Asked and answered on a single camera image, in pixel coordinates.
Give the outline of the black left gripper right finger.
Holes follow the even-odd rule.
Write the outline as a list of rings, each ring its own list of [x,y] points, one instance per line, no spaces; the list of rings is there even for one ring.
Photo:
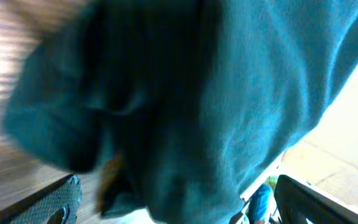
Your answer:
[[[358,224],[358,211],[309,183],[281,174],[274,197],[283,224]]]

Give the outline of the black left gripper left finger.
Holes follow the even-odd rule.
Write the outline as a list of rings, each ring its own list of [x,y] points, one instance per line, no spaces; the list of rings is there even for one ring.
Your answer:
[[[77,175],[67,175],[2,209],[0,223],[75,224],[82,191]]]

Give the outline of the black t-shirt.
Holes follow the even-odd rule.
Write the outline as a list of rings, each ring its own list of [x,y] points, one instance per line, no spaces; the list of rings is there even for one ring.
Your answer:
[[[92,1],[25,60],[5,131],[89,172],[122,156],[106,216],[227,223],[358,64],[358,1]]]

